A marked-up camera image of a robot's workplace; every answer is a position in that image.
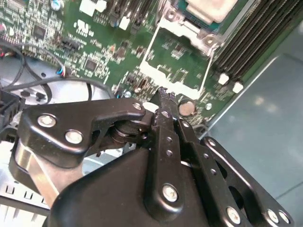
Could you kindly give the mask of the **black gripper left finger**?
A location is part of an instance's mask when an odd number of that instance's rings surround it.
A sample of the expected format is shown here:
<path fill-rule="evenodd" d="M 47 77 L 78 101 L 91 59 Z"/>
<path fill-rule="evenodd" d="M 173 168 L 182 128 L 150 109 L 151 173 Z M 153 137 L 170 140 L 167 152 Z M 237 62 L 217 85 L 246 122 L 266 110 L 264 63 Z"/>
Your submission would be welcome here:
<path fill-rule="evenodd" d="M 21 115 L 15 162 L 51 209 L 69 185 L 131 151 L 180 154 L 169 94 L 157 90 L 155 112 L 134 98 L 32 106 Z"/>

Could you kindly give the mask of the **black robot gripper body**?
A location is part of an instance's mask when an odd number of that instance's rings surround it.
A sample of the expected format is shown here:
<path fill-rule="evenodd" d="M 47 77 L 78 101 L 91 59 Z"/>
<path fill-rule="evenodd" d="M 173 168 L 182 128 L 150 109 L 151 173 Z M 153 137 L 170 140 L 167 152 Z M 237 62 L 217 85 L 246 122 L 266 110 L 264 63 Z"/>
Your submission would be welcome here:
<path fill-rule="evenodd" d="M 208 191 L 199 191 L 179 152 L 139 149 L 64 189 L 48 227 L 223 227 Z"/>

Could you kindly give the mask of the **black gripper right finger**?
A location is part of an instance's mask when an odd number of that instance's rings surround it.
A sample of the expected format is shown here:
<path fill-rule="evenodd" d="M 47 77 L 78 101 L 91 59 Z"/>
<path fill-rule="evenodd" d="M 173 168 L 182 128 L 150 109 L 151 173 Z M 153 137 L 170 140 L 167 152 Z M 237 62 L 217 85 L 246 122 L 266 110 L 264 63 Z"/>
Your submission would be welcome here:
<path fill-rule="evenodd" d="M 178 113 L 175 94 L 169 108 L 181 138 L 181 157 L 191 169 L 212 227 L 293 227 L 291 215 L 212 137 L 199 140 Z"/>

